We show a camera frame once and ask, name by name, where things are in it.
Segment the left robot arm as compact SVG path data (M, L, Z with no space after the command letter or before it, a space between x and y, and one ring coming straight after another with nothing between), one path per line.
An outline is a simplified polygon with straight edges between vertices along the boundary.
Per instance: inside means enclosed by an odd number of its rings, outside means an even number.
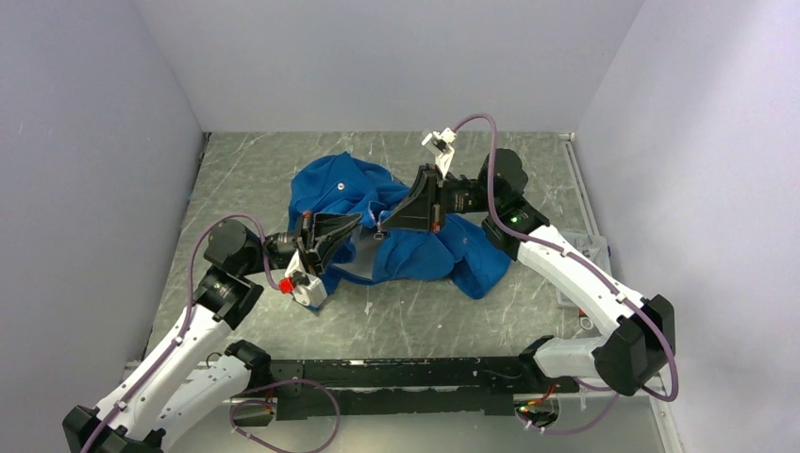
M228 214L194 246L209 267L187 280L187 300L170 332L115 390L91 407L76 406L62 427L73 452L164 452L228 398L270 406L272 389L297 394L298 366L281 369L260 347L238 341L207 370L198 365L255 307L255 274L280 270L274 288L315 310L326 296L321 276L360 221L359 214L306 213L287 233L266 235L249 214Z

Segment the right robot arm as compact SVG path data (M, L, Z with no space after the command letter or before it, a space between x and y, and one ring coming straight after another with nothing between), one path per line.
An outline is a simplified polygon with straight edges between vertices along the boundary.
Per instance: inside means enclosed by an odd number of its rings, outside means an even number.
M520 360L520 379L541 392L556 378L597 378L612 391L632 396L668 370L678 391L675 309L664 296L647 298L625 286L571 245L524 197L527 174L519 155L500 148L486 158L475 178L443 176L420 167L407 196L378 218L379 231L442 232L449 214L488 212L481 227L492 245L543 276L583 311L598 329L593 338L542 337Z

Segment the blue zip jacket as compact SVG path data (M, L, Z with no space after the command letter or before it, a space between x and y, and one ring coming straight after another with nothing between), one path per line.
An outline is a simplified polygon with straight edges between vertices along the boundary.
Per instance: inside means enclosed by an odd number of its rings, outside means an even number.
M312 161L291 182L289 225L306 212L353 214L362 218L357 238L348 238L321 275L327 294L345 280L370 286L392 280L450 279L464 294L480 299L504 277L511 259L484 231L449 214L437 234L403 229L374 239L376 222L408 194L388 169L347 152Z

